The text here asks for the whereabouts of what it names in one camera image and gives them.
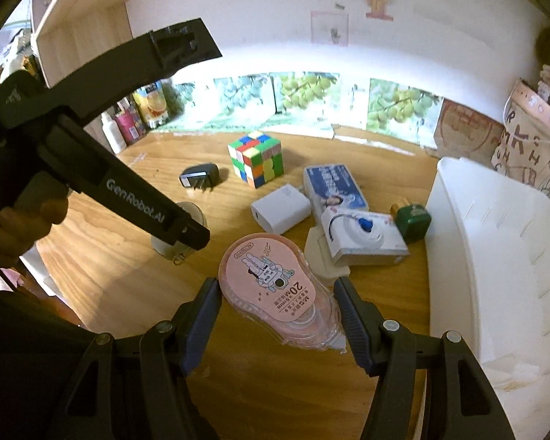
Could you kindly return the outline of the person's left hand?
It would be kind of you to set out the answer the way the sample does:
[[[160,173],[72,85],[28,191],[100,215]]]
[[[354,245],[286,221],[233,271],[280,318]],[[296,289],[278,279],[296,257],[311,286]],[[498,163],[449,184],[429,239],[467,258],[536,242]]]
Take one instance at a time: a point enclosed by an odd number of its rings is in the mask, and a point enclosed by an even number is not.
[[[37,213],[5,208],[0,212],[0,267],[11,268],[36,241],[61,224],[68,212],[67,197],[43,202]]]

